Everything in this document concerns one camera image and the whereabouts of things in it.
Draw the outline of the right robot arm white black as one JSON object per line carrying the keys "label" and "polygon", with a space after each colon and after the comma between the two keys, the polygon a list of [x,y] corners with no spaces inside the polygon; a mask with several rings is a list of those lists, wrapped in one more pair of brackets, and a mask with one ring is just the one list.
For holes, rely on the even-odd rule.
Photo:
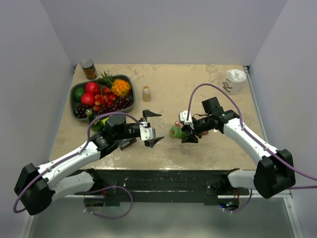
{"label": "right robot arm white black", "polygon": [[278,150],[250,131],[241,117],[233,110],[225,111],[216,97],[202,101],[202,105],[206,116],[200,119],[189,111],[179,113],[184,134],[181,142],[198,143],[203,132],[215,129],[238,144],[257,166],[254,171],[232,169],[222,174],[223,193],[231,195],[238,188],[254,189],[268,199],[295,185],[293,157],[288,150]]}

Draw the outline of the green capped pill bottle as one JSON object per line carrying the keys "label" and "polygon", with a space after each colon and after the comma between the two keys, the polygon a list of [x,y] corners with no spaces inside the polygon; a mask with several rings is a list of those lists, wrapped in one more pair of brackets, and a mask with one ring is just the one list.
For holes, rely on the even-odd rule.
{"label": "green capped pill bottle", "polygon": [[182,128],[177,126],[172,126],[169,131],[169,136],[171,138],[184,139],[186,137],[186,132]]}

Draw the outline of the red weekly pill organizer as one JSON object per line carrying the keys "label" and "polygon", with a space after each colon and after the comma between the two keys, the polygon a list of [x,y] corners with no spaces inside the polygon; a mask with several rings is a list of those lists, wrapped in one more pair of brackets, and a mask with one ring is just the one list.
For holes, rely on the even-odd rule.
{"label": "red weekly pill organizer", "polygon": [[[174,125],[175,125],[176,127],[179,127],[179,128],[182,127],[182,124],[181,124],[179,121],[175,121],[175,122],[174,122]],[[203,131],[203,132],[201,133],[201,135],[207,135],[208,133],[209,133],[208,131]]]}

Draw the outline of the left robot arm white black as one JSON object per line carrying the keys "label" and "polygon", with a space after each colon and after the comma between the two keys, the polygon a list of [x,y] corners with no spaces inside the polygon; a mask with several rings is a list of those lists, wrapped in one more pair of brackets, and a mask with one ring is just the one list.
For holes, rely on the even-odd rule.
{"label": "left robot arm white black", "polygon": [[145,146],[153,148],[160,138],[147,118],[157,117],[157,114],[150,110],[144,110],[142,114],[140,119],[124,112],[100,115],[90,122],[84,144],[52,162],[37,167],[32,163],[25,165],[14,187],[17,199],[13,212],[27,211],[29,215],[37,215],[54,199],[78,192],[100,193],[101,180],[89,172],[77,176],[72,173],[116,150],[119,140],[140,138]]}

